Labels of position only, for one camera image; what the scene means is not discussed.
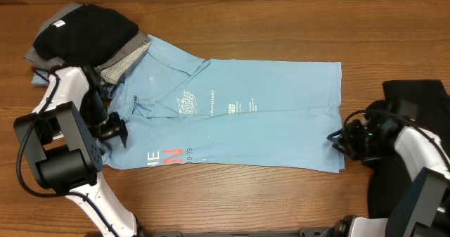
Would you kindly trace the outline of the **light blue printed t-shirt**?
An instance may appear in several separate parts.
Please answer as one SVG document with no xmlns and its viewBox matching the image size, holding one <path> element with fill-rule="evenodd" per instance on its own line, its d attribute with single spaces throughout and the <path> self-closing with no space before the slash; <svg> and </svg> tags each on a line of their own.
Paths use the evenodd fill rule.
<svg viewBox="0 0 450 237">
<path fill-rule="evenodd" d="M 327 137 L 341 126 L 339 62 L 205 60 L 157 37 L 115 92 L 125 142 L 105 142 L 105 164 L 296 167 L 337 173 Z"/>
</svg>

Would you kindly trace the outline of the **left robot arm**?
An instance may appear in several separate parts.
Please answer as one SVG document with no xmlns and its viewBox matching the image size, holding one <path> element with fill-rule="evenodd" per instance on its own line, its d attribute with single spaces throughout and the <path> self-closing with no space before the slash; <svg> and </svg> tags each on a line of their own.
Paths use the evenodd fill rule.
<svg viewBox="0 0 450 237">
<path fill-rule="evenodd" d="M 100 78 L 89 67 L 50 69 L 43 99 L 15 120 L 20 142 L 16 160 L 19 184 L 40 198 L 65 197 L 77 204 L 101 236 L 146 236 L 136 216 L 117 199 L 103 173 L 100 142 L 120 137 L 127 128 L 106 110 Z"/>
</svg>

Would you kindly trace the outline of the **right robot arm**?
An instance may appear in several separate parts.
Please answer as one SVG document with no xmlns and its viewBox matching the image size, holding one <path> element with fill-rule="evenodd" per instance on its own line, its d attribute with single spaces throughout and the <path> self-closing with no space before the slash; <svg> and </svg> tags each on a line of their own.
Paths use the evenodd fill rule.
<svg viewBox="0 0 450 237">
<path fill-rule="evenodd" d="M 448 236 L 449 153 L 421 106 L 377 101 L 329 134 L 334 149 L 373 170 L 368 217 L 347 215 L 324 236 Z"/>
</svg>

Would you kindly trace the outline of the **black garment at right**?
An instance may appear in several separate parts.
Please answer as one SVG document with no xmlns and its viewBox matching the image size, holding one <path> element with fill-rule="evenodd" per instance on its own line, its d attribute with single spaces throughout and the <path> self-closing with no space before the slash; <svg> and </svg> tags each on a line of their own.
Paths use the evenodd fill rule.
<svg viewBox="0 0 450 237">
<path fill-rule="evenodd" d="M 368 106 L 387 110 L 389 103 L 403 99 L 418 105 L 417 123 L 441 139 L 449 153 L 449 95 L 437 79 L 392 80 L 382 83 L 385 98 Z M 387 218 L 407 192 L 411 178 L 400 156 L 379 162 L 368 188 L 368 216 Z"/>
</svg>

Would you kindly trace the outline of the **folded grey garment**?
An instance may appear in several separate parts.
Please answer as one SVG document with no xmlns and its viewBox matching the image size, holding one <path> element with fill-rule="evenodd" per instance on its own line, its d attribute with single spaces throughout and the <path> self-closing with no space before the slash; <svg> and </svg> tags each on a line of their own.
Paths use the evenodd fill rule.
<svg viewBox="0 0 450 237">
<path fill-rule="evenodd" d="M 82 5 L 77 2 L 71 2 L 60 9 L 40 26 L 37 36 L 39 36 L 48 26 L 81 6 Z M 142 31 L 138 31 L 138 33 L 117 51 L 112 58 L 101 65 L 97 65 L 94 70 L 100 73 L 106 82 L 116 84 L 122 74 L 146 52 L 149 46 L 150 38 Z M 34 47 L 29 49 L 24 55 L 24 59 L 34 66 L 43 69 L 45 72 L 48 72 L 54 66 L 63 65 L 65 63 L 65 61 L 59 57 L 48 60 L 43 59 Z"/>
</svg>

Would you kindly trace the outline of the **folded blue denim garment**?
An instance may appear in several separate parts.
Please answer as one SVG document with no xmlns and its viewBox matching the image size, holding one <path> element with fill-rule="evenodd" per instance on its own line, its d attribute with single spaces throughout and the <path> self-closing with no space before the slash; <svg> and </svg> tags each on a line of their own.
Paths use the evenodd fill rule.
<svg viewBox="0 0 450 237">
<path fill-rule="evenodd" d="M 35 86 L 47 86 L 49 84 L 49 75 L 47 72 L 37 71 L 33 74 L 32 84 Z"/>
</svg>

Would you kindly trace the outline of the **folded black garment on stack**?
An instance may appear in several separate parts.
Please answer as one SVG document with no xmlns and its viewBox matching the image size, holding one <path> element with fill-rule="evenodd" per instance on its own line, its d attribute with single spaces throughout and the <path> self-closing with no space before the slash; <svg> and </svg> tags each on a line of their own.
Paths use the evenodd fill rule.
<svg viewBox="0 0 450 237">
<path fill-rule="evenodd" d="M 93 68 L 112 58 L 138 31 L 136 23 L 113 9 L 82 5 L 49 25 L 33 47 L 45 60 L 58 57 Z"/>
</svg>

